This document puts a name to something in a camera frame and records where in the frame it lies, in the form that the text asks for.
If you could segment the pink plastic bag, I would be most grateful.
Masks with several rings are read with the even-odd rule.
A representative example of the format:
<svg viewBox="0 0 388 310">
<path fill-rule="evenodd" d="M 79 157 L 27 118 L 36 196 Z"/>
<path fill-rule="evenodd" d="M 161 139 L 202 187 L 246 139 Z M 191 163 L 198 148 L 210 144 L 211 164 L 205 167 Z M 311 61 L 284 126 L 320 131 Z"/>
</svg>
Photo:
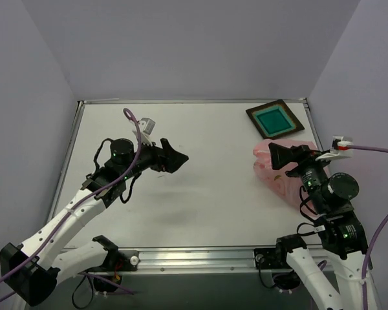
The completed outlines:
<svg viewBox="0 0 388 310">
<path fill-rule="evenodd" d="M 253 170 L 257 177 L 286 204 L 297 211 L 301 203 L 299 190 L 303 185 L 300 178 L 289 178 L 286 171 L 292 170 L 297 166 L 296 163 L 289 163 L 280 170 L 273 170 L 269 150 L 269 143 L 274 142 L 278 145 L 290 148 L 292 146 L 308 145 L 311 150 L 317 150 L 316 145 L 311 141 L 299 141 L 292 139 L 264 139 L 253 149 L 255 161 Z"/>
</svg>

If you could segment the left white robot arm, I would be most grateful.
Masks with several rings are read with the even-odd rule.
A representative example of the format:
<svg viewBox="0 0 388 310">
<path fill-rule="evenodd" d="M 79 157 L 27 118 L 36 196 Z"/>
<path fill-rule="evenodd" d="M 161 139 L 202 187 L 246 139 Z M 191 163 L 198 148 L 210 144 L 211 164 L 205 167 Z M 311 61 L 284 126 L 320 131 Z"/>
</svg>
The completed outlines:
<svg viewBox="0 0 388 310">
<path fill-rule="evenodd" d="M 126 185 L 145 170 L 174 173 L 189 160 L 167 139 L 160 145 L 143 143 L 134 147 L 128 139 L 110 139 L 110 158 L 86 177 L 73 199 L 36 234 L 19 245 L 0 250 L 3 281 L 28 305 L 45 301 L 56 286 L 87 269 L 111 270 L 128 259 L 108 238 L 99 235 L 84 246 L 62 253 L 93 218 L 116 200 L 122 200 Z"/>
</svg>

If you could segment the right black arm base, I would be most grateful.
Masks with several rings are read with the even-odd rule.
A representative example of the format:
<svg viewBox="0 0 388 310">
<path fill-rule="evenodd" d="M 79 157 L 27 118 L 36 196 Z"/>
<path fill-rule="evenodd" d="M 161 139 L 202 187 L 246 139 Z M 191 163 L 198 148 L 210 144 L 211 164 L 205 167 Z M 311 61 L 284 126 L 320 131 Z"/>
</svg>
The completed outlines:
<svg viewBox="0 0 388 310">
<path fill-rule="evenodd" d="M 301 280 L 296 272 L 288 268 L 286 262 L 282 261 L 273 247 L 255 248 L 253 257 L 259 281 L 265 289 L 277 289 L 280 293 L 291 295 L 301 286 Z M 263 280 L 263 271 L 271 272 L 270 284 Z"/>
</svg>

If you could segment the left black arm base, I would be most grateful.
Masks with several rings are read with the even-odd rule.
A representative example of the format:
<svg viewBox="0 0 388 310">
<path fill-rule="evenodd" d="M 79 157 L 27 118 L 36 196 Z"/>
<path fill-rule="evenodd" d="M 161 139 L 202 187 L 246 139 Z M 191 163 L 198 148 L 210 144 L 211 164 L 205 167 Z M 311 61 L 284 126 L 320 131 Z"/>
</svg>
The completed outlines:
<svg viewBox="0 0 388 310">
<path fill-rule="evenodd" d="M 107 251 L 105 249 L 102 249 L 102 251 L 100 252 L 93 251 L 90 253 L 90 255 L 87 256 L 87 258 L 89 260 L 92 258 L 96 263 L 102 263 L 100 266 L 96 267 L 97 269 L 101 269 L 103 271 L 113 270 L 114 274 L 110 276 L 100 276 L 97 274 L 91 274 L 90 271 L 94 269 L 94 267 L 90 267 L 80 272 L 80 275 L 82 275 L 83 278 L 81 279 L 71 296 L 72 305 L 76 309 L 88 308 L 91 305 L 94 297 L 98 293 L 101 293 L 105 298 L 107 298 L 108 296 L 115 295 L 135 294 L 134 291 L 131 291 L 121 286 L 122 276 L 120 276 L 118 272 L 122 267 L 125 267 L 127 264 L 129 264 L 129 260 L 123 254 L 119 253 L 118 250 Z M 75 294 L 79 287 L 82 285 L 82 283 L 84 283 L 84 281 L 88 281 L 89 287 L 91 288 L 91 298 L 86 305 L 78 305 L 75 301 Z"/>
</svg>

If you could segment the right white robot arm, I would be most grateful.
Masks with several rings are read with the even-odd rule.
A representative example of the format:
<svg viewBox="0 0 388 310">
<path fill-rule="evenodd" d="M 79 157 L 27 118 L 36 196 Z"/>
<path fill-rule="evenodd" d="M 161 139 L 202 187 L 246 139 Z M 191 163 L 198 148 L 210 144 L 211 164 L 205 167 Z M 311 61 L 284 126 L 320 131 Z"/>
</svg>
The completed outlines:
<svg viewBox="0 0 388 310">
<path fill-rule="evenodd" d="M 379 308 L 369 273 L 372 247 L 351 203 L 359 193 L 358 182 L 343 172 L 331 176 L 325 172 L 331 159 L 341 157 L 349 145 L 348 141 L 338 140 L 329 152 L 312 150 L 307 145 L 268 145 L 274 170 L 296 163 L 285 174 L 302 181 L 317 215 L 312 222 L 315 233 L 336 276 L 338 285 L 334 287 L 300 235 L 277 239 L 279 259 L 297 274 L 319 309 Z"/>
</svg>

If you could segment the brown teal square plate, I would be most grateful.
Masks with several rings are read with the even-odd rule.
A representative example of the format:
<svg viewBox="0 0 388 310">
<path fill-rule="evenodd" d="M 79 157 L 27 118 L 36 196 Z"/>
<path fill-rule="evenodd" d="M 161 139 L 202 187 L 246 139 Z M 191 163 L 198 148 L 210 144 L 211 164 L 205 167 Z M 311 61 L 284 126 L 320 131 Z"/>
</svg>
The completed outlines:
<svg viewBox="0 0 388 310">
<path fill-rule="evenodd" d="M 282 99 L 249 108 L 246 114 L 264 140 L 276 140 L 305 129 Z"/>
</svg>

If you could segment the aluminium front rail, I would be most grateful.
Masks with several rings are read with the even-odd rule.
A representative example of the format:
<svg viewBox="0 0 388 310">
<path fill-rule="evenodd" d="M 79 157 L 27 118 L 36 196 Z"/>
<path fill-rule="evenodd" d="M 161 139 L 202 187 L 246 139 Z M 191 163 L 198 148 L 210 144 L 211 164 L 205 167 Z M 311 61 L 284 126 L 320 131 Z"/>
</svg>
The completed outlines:
<svg viewBox="0 0 388 310">
<path fill-rule="evenodd" d="M 138 263 L 134 274 L 235 274 L 256 273 L 253 250 L 262 245 L 237 247 L 121 248 L 134 251 Z"/>
</svg>

